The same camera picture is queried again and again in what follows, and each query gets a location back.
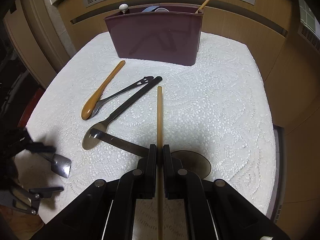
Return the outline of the black handled metal spoon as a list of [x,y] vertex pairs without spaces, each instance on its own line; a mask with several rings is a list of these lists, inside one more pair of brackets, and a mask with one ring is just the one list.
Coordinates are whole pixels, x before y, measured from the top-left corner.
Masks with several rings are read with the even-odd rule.
[[97,122],[93,126],[91,126],[83,140],[82,140],[82,148],[84,150],[91,150],[95,146],[99,144],[98,136],[91,135],[93,129],[97,129],[101,132],[106,132],[109,124],[115,120],[118,116],[120,116],[123,112],[125,112],[131,105],[133,105],[136,101],[138,101],[141,97],[143,97],[148,91],[150,91],[155,85],[159,84],[162,81],[161,76],[154,77],[152,81],[147,83],[146,85],[142,85],[143,87],[133,94],[130,98],[128,98],[124,103],[122,103],[116,110],[114,110],[105,120]]

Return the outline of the wooden spoon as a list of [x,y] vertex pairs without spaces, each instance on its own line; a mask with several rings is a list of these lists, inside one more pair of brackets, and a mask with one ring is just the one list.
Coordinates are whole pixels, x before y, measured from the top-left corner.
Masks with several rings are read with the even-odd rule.
[[87,100],[87,102],[84,104],[82,111],[81,111],[81,118],[82,120],[87,120],[92,112],[93,109],[97,103],[97,101],[100,99],[104,89],[106,86],[111,82],[111,80],[115,77],[115,75],[123,68],[125,65],[125,60],[121,60],[114,70],[109,74],[109,76],[104,80],[104,82],[99,86],[99,88],[91,95],[91,97]]

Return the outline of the small grey vent grille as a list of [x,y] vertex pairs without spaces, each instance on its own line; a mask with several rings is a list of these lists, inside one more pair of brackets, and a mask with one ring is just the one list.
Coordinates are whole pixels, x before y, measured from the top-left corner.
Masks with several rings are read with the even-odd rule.
[[320,42],[319,38],[310,31],[304,24],[300,23],[299,29],[298,29],[299,35],[312,46],[312,48],[317,51],[317,53],[320,52]]

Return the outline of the wooden chopstick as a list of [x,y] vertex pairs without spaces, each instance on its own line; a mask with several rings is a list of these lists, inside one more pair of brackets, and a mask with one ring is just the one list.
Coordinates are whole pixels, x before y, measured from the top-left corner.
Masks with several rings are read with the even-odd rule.
[[157,87],[157,212],[158,227],[157,239],[163,239],[163,170],[162,170],[162,148],[163,148],[163,93],[162,87]]
[[210,0],[205,0],[196,10],[195,14],[197,14],[200,10],[202,10],[209,2]]

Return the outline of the green white dish towel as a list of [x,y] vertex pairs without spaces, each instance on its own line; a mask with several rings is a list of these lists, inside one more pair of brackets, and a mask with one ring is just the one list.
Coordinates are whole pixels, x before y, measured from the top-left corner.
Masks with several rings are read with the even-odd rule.
[[319,33],[319,22],[304,0],[298,0],[300,21],[314,33]]

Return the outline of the blue plastic spoon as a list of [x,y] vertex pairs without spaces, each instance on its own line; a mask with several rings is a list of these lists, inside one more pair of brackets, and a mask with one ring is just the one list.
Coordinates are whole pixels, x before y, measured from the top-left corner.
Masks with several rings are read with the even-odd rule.
[[159,8],[158,5],[153,5],[145,8],[142,12],[153,12],[156,11]]

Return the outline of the white lace tablecloth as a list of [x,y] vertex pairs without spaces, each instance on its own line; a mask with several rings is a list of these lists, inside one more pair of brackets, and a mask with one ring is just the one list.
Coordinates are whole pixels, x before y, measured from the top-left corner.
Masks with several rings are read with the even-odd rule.
[[[41,202],[39,217],[48,223],[97,179],[115,180],[136,167],[138,157],[107,143],[82,148],[87,130],[105,120],[132,92],[106,103],[82,120],[85,102],[120,59],[109,33],[86,44],[62,68],[39,100],[27,123],[34,141],[55,146],[72,162],[68,178],[50,170],[38,155],[16,156],[24,188],[61,186]],[[163,141],[172,151],[204,155],[208,180],[224,179],[262,213],[267,213],[276,174],[272,116],[259,69],[246,45],[202,33],[192,66],[128,59],[104,91],[112,95],[145,76],[162,77]]]

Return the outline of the black smiley handle fork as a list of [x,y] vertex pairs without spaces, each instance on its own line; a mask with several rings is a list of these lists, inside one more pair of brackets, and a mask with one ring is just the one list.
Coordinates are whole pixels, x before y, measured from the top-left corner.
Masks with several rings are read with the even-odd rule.
[[123,94],[123,93],[126,93],[126,92],[128,92],[128,91],[130,91],[130,90],[132,90],[132,89],[134,89],[134,88],[137,88],[137,87],[142,86],[142,85],[146,85],[147,83],[149,83],[149,82],[152,81],[153,79],[154,79],[153,76],[145,76],[145,77],[143,77],[142,79],[136,81],[135,83],[133,83],[133,84],[125,87],[124,89],[122,89],[122,90],[114,93],[113,95],[108,96],[108,97],[106,97],[106,98],[104,98],[104,99],[99,100],[99,101],[96,103],[96,105],[95,105],[95,107],[94,107],[94,109],[93,109],[93,112],[92,112],[92,114],[89,116],[89,118],[94,117],[94,116],[98,113],[99,109],[100,109],[105,103],[107,103],[108,101],[110,101],[111,99],[113,99],[113,98],[115,98],[115,97],[117,97],[117,96],[119,96],[119,95],[121,95],[121,94]]

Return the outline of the white ball handle ladle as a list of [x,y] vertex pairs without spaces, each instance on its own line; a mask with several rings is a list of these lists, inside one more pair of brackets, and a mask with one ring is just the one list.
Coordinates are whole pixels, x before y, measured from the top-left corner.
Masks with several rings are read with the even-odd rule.
[[122,14],[126,14],[127,11],[128,11],[128,9],[129,9],[129,6],[128,6],[127,4],[125,4],[125,3],[123,3],[123,4],[121,4],[121,5],[119,6],[119,11],[120,11]]

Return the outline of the maroon plastic utensil holder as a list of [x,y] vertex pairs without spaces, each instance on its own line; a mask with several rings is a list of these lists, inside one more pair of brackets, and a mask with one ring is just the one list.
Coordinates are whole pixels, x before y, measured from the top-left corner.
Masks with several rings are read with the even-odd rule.
[[[153,12],[142,12],[158,5]],[[192,66],[200,44],[203,10],[191,4],[158,3],[129,7],[104,21],[120,58]]]

